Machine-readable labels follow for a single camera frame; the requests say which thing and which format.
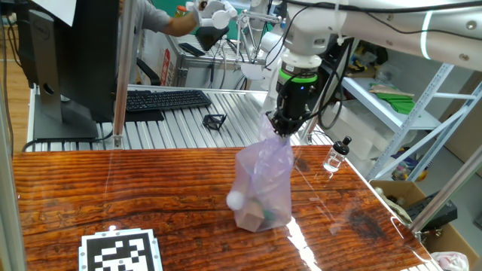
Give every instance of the person's arm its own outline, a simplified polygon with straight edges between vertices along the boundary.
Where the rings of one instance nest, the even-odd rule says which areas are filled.
[[[162,32],[167,35],[180,37],[193,31],[197,22],[193,14],[181,18],[171,18],[165,11],[156,9],[147,0],[139,0],[143,9],[142,28],[154,32]]]
[[[167,35],[173,35],[175,37],[181,37],[191,33],[197,26],[197,22],[194,19],[194,15],[189,13],[188,15],[180,18],[171,18],[166,28],[162,33]]]

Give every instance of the small bottle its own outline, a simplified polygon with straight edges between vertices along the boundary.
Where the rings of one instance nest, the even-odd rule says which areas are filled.
[[[186,14],[188,14],[188,9],[185,6],[179,5],[174,13],[174,18],[184,17]]]
[[[336,172],[341,163],[345,160],[346,155],[349,153],[348,144],[352,141],[352,138],[346,136],[343,142],[335,142],[333,147],[328,152],[328,155],[323,162],[323,166],[329,172]]]

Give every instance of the wooden table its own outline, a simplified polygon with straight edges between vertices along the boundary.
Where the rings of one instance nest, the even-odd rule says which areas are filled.
[[[226,195],[240,148],[29,153],[14,159],[30,270],[78,269],[83,235],[153,229],[164,270],[402,270],[426,250],[329,147],[294,147],[293,219],[250,233]]]

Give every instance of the monitor stand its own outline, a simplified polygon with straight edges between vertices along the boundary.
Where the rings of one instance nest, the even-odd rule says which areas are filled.
[[[60,102],[62,120],[44,112],[41,95],[35,95],[34,139],[95,139],[96,122],[90,110],[73,101]]]
[[[34,139],[97,138],[97,125],[90,111],[60,98],[53,18],[34,10],[29,16],[40,89],[40,95],[35,95]]]

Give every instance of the glass bottle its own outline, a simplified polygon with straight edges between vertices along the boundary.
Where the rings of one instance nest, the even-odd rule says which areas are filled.
[[[328,155],[323,162],[323,166],[329,172],[336,172],[340,168],[341,163],[345,160],[346,155],[349,153],[348,144],[352,141],[352,138],[346,136],[343,142],[335,142],[333,147],[328,152]]]

